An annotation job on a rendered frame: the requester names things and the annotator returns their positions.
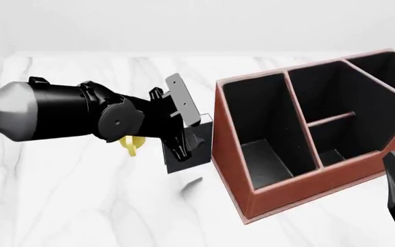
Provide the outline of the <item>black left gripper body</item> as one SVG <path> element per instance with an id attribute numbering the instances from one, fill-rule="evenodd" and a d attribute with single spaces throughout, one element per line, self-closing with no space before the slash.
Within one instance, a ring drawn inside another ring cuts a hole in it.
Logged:
<path id="1" fill-rule="evenodd" d="M 184 145 L 184 123 L 181 116 L 168 117 L 165 121 L 163 141 L 169 145 Z"/>

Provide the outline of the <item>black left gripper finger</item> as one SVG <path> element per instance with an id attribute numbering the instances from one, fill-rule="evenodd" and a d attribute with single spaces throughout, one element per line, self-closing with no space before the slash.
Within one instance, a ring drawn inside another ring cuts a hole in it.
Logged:
<path id="1" fill-rule="evenodd" d="M 178 162 L 184 162 L 189 158 L 189 151 L 184 139 L 174 139 L 170 150 Z"/>
<path id="2" fill-rule="evenodd" d="M 188 151 L 192 152 L 196 148 L 199 147 L 201 143 L 204 142 L 204 140 L 197 135 L 195 135 L 193 128 L 186 128 L 185 129 L 185 139 L 187 143 L 187 149 Z"/>

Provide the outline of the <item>red-brown desk caddy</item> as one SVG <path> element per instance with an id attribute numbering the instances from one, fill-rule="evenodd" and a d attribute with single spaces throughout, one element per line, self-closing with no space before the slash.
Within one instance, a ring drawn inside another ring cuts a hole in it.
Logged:
<path id="1" fill-rule="evenodd" d="M 248 224 L 392 166 L 395 51 L 218 80 L 212 160 Z"/>

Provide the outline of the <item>grey plate on black stalk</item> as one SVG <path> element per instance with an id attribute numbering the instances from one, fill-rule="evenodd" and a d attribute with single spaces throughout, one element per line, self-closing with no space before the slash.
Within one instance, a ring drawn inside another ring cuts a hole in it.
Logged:
<path id="1" fill-rule="evenodd" d="M 179 73 L 165 79 L 168 91 L 155 87 L 149 92 L 150 102 L 160 106 L 161 112 L 167 117 L 181 116 L 187 127 L 198 126 L 201 122 L 200 113 Z"/>

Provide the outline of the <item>yellow mug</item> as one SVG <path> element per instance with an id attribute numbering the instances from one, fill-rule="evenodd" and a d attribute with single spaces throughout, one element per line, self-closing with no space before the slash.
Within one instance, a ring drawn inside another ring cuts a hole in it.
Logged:
<path id="1" fill-rule="evenodd" d="M 130 156 L 136 156 L 136 150 L 145 143 L 145 137 L 124 136 L 119 140 L 123 148 L 128 151 Z"/>

